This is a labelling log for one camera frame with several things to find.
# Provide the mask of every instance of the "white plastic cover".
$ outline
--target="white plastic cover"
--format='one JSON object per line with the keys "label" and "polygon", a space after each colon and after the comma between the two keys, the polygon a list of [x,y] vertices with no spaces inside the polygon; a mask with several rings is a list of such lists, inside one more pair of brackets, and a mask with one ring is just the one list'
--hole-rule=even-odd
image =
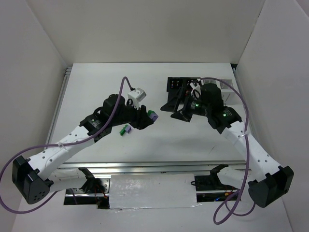
{"label": "white plastic cover", "polygon": [[197,205],[193,174],[113,175],[111,209],[187,208]]}

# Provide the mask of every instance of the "purple cable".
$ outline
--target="purple cable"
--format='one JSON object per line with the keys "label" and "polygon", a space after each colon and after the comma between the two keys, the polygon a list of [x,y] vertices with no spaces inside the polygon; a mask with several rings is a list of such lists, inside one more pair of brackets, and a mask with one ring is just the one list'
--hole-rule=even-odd
{"label": "purple cable", "polygon": [[[248,177],[248,173],[249,173],[249,159],[250,159],[250,148],[249,148],[249,139],[248,139],[248,135],[246,134],[247,132],[247,129],[248,129],[248,124],[249,124],[249,109],[248,109],[248,106],[244,100],[244,98],[241,96],[240,93],[238,93],[238,91],[236,89],[234,89],[229,83],[223,81],[223,80],[220,80],[218,78],[214,78],[214,77],[204,77],[204,78],[201,78],[201,80],[215,80],[215,81],[219,81],[225,85],[227,85],[228,87],[231,88],[231,90],[233,90],[240,98],[240,100],[242,101],[242,104],[244,105],[244,108],[245,108],[245,111],[246,111],[246,120],[245,120],[245,129],[244,129],[244,134],[245,134],[245,141],[246,141],[246,147],[247,147],[247,152],[246,152],[246,168],[245,168],[245,174],[244,174],[244,178],[243,178],[243,181],[242,181],[242,184],[241,184],[241,187],[240,187],[240,190],[236,191],[235,193],[229,195],[220,205],[219,207],[216,209],[216,211],[214,212],[213,214],[213,222],[216,224],[216,225],[220,225],[224,222],[226,222],[232,214],[234,214],[234,211],[235,209],[237,208],[237,205],[239,204],[240,202],[240,199],[241,199],[241,196],[242,196],[242,193],[246,187],[246,183],[247,183],[247,177]],[[222,208],[222,206],[228,202],[232,197],[234,197],[236,194],[238,194],[237,196],[237,199],[232,207],[232,209],[228,212],[228,214],[221,220],[221,221],[216,221],[216,217],[217,217],[217,214],[219,212],[219,210]]]}
{"label": "purple cable", "polygon": [[[118,104],[120,102],[120,97],[121,97],[121,93],[122,93],[122,89],[124,87],[124,83],[125,83],[125,80],[127,81],[127,84],[129,85],[129,88],[132,89],[132,86],[128,80],[128,78],[125,76],[122,78],[122,81],[121,81],[121,85],[120,85],[120,89],[119,89],[119,94],[118,94],[118,98],[117,98],[117,101],[115,103],[115,107],[113,108],[112,110],[112,113],[109,117],[109,119],[107,120],[107,122],[104,124],[104,126],[98,130],[97,133],[95,133],[94,135],[90,136],[89,138],[86,138],[84,140],[81,140],[81,141],[78,141],[78,142],[75,142],[75,143],[67,143],[67,144],[63,144],[64,146],[72,146],[72,145],[77,145],[77,144],[82,144],[82,143],[85,143],[87,141],[89,141],[90,139],[93,139],[94,137],[96,137],[98,134],[100,134],[103,130],[105,130],[105,128],[109,125],[109,123],[111,122],[116,110],[117,110],[117,107],[118,107]],[[18,152],[16,155],[14,155],[12,158],[9,159],[9,161],[6,162],[6,164],[4,165],[4,167],[2,168],[1,172],[0,172],[0,183],[1,183],[1,180],[2,180],[2,177],[3,177],[3,174],[4,174],[4,171],[7,169],[7,167],[9,166],[9,164],[15,159],[17,158],[18,156],[20,156],[21,154],[23,154],[24,152],[26,151],[30,151],[30,150],[33,150],[33,149],[36,149],[36,148],[44,148],[44,147],[56,147],[56,146],[59,146],[58,144],[43,144],[43,145],[37,145],[37,146],[31,146],[31,147],[28,147],[20,152]],[[27,210],[27,211],[17,211],[17,210],[13,210],[11,208],[9,208],[2,200],[1,198],[1,195],[0,195],[0,204],[2,205],[2,207],[4,209],[6,209],[7,211],[11,212],[11,213],[14,213],[14,214],[27,214],[27,213],[31,213],[39,208],[41,208],[43,205],[45,205],[47,202],[50,201],[50,199],[57,193],[58,191],[54,192],[45,202],[43,202],[41,205],[33,208],[33,209],[30,209],[30,210]]]}
{"label": "purple cable", "polygon": [[[227,206],[227,202],[225,202],[225,206],[226,206],[226,208],[227,208],[228,211],[231,211],[230,208]],[[245,214],[233,213],[233,215],[238,216],[238,217],[247,216],[247,215],[249,215],[250,213],[252,213],[252,211],[254,210],[255,206],[256,206],[256,204],[254,203],[253,206],[252,206],[252,208],[251,208],[251,210],[250,210],[248,213],[245,213]]]}

